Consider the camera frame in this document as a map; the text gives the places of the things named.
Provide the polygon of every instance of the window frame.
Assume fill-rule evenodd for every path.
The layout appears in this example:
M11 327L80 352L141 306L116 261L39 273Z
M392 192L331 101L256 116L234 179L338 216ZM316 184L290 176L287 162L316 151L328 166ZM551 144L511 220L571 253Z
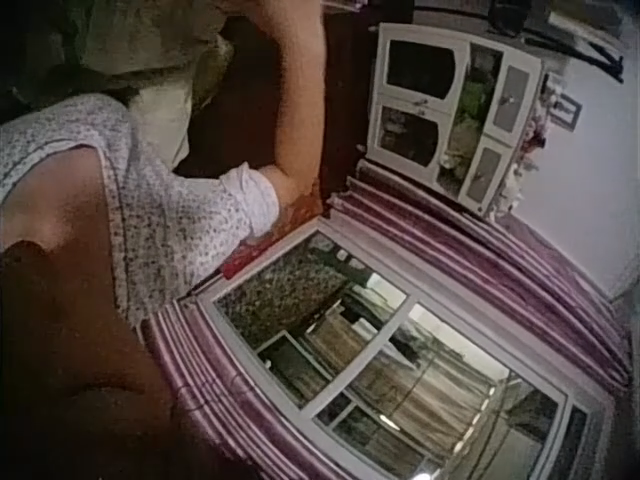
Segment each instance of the window frame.
M342 228L340 228L339 222L336 225L333 219L326 220L319 218L313 220L277 242L233 279L226 280L218 277L196 292L196 299L204 311L207 312L209 321L215 324L220 334L236 354L241 366L287 420L296 426L296 428L311 440L324 454L357 478L367 478L371 480L394 479L391 474L384 471L372 460L355 451L337 436L332 435L326 427L320 422L316 422L314 418L326 405L349 386L353 379L355 379L375 355L378 354L382 346L392 337L397 329L409 320L409 312L414 305L420 304L465 338L470 341L473 339L472 342L478 348L484 350L496 361L505 365L523 380L545 395L548 395L557 403L558 410L553 419L551 430L529 476L530 479L544 479L551 471L551 467L562 444L569 415L574 404L588 415L588 424L585 428L580 448L576 454L576 460L580 458L584 453L584 439L587 434L594 433L592 431L592 429L595 428L593 426L594 417L592 413L593 408L597 408L597 403L585 399L583 399L585 400L584 402L577 402L575 396L565 385L558 384L554 378L545 376L544 368L542 372L540 372L539 366L536 365L535 362L533 366L538 371L534 371L530 367L531 359L528 358L527 355L518 352L513 345L495 339L496 335L491 331L490 326L484 324L485 322L482 316L474 318L473 312L465 310L467 305L457 305L447 301L448 299L443 298L442 295L439 294L442 290L441 286L437 286L439 288L431 290L430 287L435 285L431 282L437 282L437 279L430 277L429 281L416 282L411 275L394 270L389 259L384 257L384 252L377 251L375 248L368 248L369 246L364 243L360 245L356 244L354 240L361 240L362 238L349 235L350 232L341 230ZM230 320L215 306L215 301L242 284L248 278L267 268L274 261L281 258L315 233L322 233L336 242L340 247L347 250L358 260L372 268L385 280L402 291L406 295L406 298L383 329L378 332L378 335L369 342L356 359L353 360L344 371L334 377L333 381L313 400L303 408L299 408L290 396L279 386L279 383L274 382L272 374L269 373L262 364L258 353L249 347L241 335L235 330Z

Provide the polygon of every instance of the purple curtain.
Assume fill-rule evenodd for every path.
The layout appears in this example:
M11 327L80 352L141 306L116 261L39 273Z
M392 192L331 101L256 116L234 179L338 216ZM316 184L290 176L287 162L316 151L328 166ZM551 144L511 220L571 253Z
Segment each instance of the purple curtain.
M274 480L353 480L265 397L215 324L188 299L143 324L142 334L187 415L227 456L248 459Z
M627 388L627 334L608 301L504 229L362 161L332 206L451 276L611 393Z

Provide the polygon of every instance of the picture frame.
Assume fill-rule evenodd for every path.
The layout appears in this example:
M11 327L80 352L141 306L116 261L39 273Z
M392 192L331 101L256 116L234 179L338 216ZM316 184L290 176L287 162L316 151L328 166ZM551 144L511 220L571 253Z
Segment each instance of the picture frame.
M550 117L551 121L556 125L573 132L578 125L581 113L582 104L571 98L566 93L563 93L560 95L560 99L553 105Z

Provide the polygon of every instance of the window pane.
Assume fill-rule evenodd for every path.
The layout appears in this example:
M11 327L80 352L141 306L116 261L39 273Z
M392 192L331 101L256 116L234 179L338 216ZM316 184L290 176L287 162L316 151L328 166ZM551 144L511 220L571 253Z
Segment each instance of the window pane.
M577 407L571 409L567 432L562 440L562 446L558 452L558 458L553 465L549 480L566 480L571 475L571 470L580 448L582 434L587 425L587 414Z
M557 404L422 306L409 317L343 392L351 413L327 407L330 429L400 479L528 478Z
M216 306L303 407L358 356L405 298L318 233Z

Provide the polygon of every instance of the woman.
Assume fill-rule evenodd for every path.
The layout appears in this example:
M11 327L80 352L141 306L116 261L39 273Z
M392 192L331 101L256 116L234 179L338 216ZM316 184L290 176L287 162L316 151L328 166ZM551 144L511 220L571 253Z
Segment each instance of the woman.
M159 463L183 429L131 328L268 231L310 190L322 150L320 1L239 3L281 48L275 165L178 178L102 96L0 127L3 434L13 447L3 465L28 470L40 458L56 478L170 473ZM207 471L222 472L213 463Z

